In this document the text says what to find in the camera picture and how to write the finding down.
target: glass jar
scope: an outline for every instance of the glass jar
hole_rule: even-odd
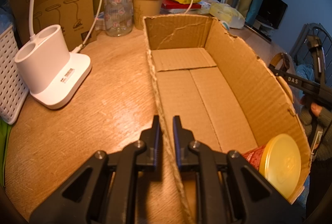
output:
[[[132,30],[132,0],[104,0],[105,30],[109,36],[122,36]]]

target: cardboard box flap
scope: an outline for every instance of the cardboard box flap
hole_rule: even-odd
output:
[[[308,166],[308,141],[288,95],[244,40],[228,35],[213,21],[205,48],[237,98],[257,145],[267,144],[278,134],[289,134],[300,149],[302,163]]]
[[[173,133],[173,116],[180,115],[182,126],[193,131],[213,150],[220,151],[218,140],[189,70],[158,72],[158,90],[169,133]],[[174,138],[170,139],[174,147]]]
[[[216,66],[203,48],[153,50],[152,58],[157,72]]]
[[[150,49],[157,50],[204,47],[212,19],[199,15],[159,15],[145,22]]]
[[[257,148],[248,121],[217,67],[190,71],[212,122],[221,150],[241,153]]]

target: paper cup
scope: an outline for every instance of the paper cup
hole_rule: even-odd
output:
[[[132,0],[135,27],[143,30],[143,17],[155,16],[160,13],[163,0]]]

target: screw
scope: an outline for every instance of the screw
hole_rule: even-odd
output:
[[[237,159],[239,157],[239,152],[238,151],[232,151],[230,152],[230,156],[232,159]]]
[[[137,147],[137,148],[141,148],[141,147],[143,147],[144,146],[144,141],[142,141],[142,140],[137,140],[137,141],[135,141],[135,146]]]
[[[104,157],[105,157],[105,152],[104,151],[97,151],[96,153],[95,153],[95,158],[97,158],[97,159],[103,159]]]
[[[198,140],[192,140],[192,141],[190,142],[190,146],[191,146],[192,148],[198,148],[198,147],[200,146],[200,142],[199,142]]]

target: cardboard packaging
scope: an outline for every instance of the cardboard packaging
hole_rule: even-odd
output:
[[[30,0],[9,0],[22,43],[29,41]],[[34,32],[60,24],[69,50],[80,45],[93,23],[92,0],[34,0]],[[92,31],[89,41],[96,40]]]
[[[145,17],[144,32],[152,85],[187,221],[195,218],[195,181],[177,169],[172,118],[213,150],[245,153],[281,133],[299,147],[301,174],[294,202],[310,170],[310,149],[292,93],[240,37],[216,18],[198,15]]]

